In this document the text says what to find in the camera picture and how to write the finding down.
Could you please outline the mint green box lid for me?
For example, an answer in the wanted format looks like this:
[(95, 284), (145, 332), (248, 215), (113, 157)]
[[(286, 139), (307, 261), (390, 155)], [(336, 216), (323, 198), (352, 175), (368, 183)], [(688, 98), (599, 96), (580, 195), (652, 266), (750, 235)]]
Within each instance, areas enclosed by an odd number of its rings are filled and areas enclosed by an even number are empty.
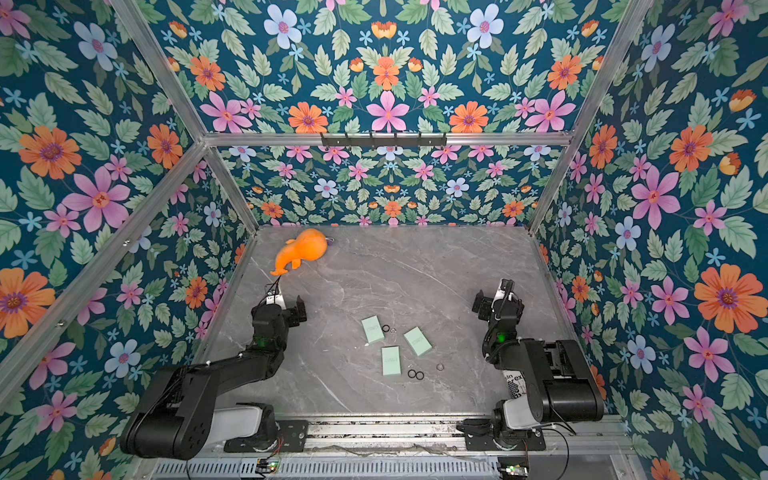
[(385, 377), (402, 374), (400, 348), (398, 346), (383, 347), (381, 349), (381, 361), (382, 374)]

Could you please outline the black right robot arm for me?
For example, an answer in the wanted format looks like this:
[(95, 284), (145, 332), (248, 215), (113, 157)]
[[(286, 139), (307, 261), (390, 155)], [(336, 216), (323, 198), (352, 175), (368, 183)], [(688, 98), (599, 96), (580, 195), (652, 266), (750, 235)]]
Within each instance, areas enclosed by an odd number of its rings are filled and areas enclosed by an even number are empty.
[(524, 338), (517, 327), (525, 305), (514, 291), (515, 282), (502, 279), (494, 295), (475, 295), (472, 311), (487, 324), (481, 342), (484, 360), (501, 371), (509, 391), (497, 402), (488, 420), (466, 420), (467, 447), (541, 450), (543, 428), (559, 424), (599, 422), (605, 405), (590, 366), (575, 340)]

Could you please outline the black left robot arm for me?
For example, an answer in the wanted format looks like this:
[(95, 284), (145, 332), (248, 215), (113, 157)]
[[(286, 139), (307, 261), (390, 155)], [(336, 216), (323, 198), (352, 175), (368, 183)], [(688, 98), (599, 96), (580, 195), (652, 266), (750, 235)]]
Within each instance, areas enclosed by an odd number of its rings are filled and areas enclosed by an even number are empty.
[(253, 337), (238, 354), (157, 371), (123, 428), (120, 449), (140, 458), (190, 460), (205, 446), (232, 443), (268, 450), (279, 443), (274, 407), (241, 402), (216, 407), (242, 386), (271, 379), (281, 366), (289, 330), (307, 320), (302, 298), (285, 307), (272, 297), (251, 310)]

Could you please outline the orange plush toy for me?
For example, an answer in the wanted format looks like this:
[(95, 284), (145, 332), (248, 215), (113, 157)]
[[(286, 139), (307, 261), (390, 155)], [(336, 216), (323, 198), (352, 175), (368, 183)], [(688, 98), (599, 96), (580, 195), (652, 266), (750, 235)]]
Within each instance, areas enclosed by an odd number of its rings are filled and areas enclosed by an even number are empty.
[(298, 269), (303, 262), (316, 261), (321, 258), (328, 249), (328, 239), (316, 229), (307, 229), (296, 238), (289, 239), (277, 253), (272, 276), (281, 276), (288, 273), (287, 267)]

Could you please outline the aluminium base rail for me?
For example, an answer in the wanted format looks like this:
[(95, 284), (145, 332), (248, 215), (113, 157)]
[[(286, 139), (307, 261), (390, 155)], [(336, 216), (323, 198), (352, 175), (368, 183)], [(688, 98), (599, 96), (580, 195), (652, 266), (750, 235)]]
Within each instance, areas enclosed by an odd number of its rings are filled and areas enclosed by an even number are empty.
[(489, 419), (460, 414), (363, 414), (363, 415), (282, 415), (277, 417), (278, 433), (284, 436), (271, 450), (228, 447), (224, 441), (202, 448), (193, 459), (224, 460), (265, 458), (274, 454), (349, 456), (633, 456), (632, 440), (621, 421), (608, 415), (599, 422), (578, 422), (566, 426), (559, 421), (536, 427), (509, 440), (465, 433), (458, 426), (467, 420), (485, 423)]

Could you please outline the black hook rail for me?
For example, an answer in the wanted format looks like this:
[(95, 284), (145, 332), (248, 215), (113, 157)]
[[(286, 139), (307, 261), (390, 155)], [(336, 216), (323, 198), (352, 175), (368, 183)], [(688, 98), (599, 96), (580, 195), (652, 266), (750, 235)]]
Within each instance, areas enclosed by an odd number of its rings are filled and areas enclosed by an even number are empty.
[(392, 134), (321, 134), (325, 147), (378, 148), (394, 146), (402, 148), (441, 147), (448, 144), (446, 134), (392, 133)]

